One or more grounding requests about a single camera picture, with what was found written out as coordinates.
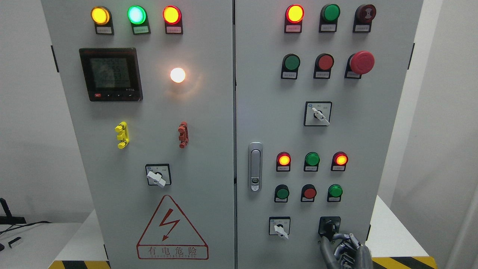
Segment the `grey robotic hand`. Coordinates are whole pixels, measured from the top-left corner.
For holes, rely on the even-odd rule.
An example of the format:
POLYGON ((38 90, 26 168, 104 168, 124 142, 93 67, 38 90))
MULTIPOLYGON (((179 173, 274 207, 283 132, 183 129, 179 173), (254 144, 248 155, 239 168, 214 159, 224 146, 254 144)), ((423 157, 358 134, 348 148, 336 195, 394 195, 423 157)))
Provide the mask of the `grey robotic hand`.
POLYGON ((319 242, 320 252, 327 269, 372 269, 372 254, 353 234, 334 234, 332 239, 341 239, 335 250, 325 236, 319 242))

